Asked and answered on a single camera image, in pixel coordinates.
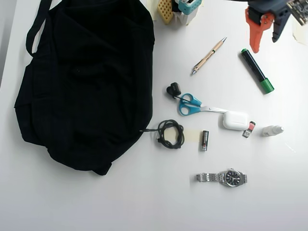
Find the yellow object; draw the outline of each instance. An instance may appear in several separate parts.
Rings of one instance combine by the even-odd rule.
[[[160,0],[158,2],[157,11],[162,17],[165,24],[169,24],[173,18],[171,0]]]

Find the scissors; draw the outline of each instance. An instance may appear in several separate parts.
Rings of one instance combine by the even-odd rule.
[[[202,102],[196,99],[193,95],[186,93],[182,95],[179,103],[179,112],[182,116],[189,116],[198,112],[216,112],[216,113],[225,113],[227,110],[216,108],[216,107],[208,107],[203,106]]]

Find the blue scissors handle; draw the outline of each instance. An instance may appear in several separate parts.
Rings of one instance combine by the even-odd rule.
[[[189,102],[184,99],[185,96],[189,97]],[[187,93],[182,95],[180,104],[179,104],[179,112],[181,113],[182,116],[189,116],[194,113],[198,113],[201,111],[201,104],[202,102],[197,100],[193,95]]]
[[[188,106],[186,104],[180,103],[179,112],[181,113],[182,116],[189,116],[191,114],[201,112],[201,109],[200,109],[200,107],[191,107],[191,106]]]
[[[189,93],[183,94],[180,102],[182,104],[192,104],[192,105],[195,105],[197,107],[201,107],[201,104],[202,104],[201,101],[199,101],[197,98],[195,98],[192,94],[189,94]]]

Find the green marker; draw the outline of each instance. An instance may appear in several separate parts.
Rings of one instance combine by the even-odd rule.
[[[270,83],[269,79],[266,78],[265,75],[263,74],[263,72],[261,71],[260,67],[258,66],[256,61],[252,57],[249,50],[242,49],[241,52],[242,52],[242,56],[244,57],[244,59],[246,60],[248,65],[250,66],[251,70],[254,72],[254,74],[258,78],[258,80],[261,84],[261,87],[264,89],[265,93],[267,94],[267,93],[270,93],[273,90],[275,90],[273,85]]]

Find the bottle cap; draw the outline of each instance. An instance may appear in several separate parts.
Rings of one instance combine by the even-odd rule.
[[[276,134],[283,133],[283,131],[284,131],[284,127],[282,127],[282,126],[274,126],[273,127],[273,132],[276,133]]]
[[[260,82],[262,88],[264,89],[265,93],[270,93],[273,90],[275,90],[275,88],[273,87],[273,85],[270,83],[269,79],[266,78],[265,80],[263,80],[262,82]]]

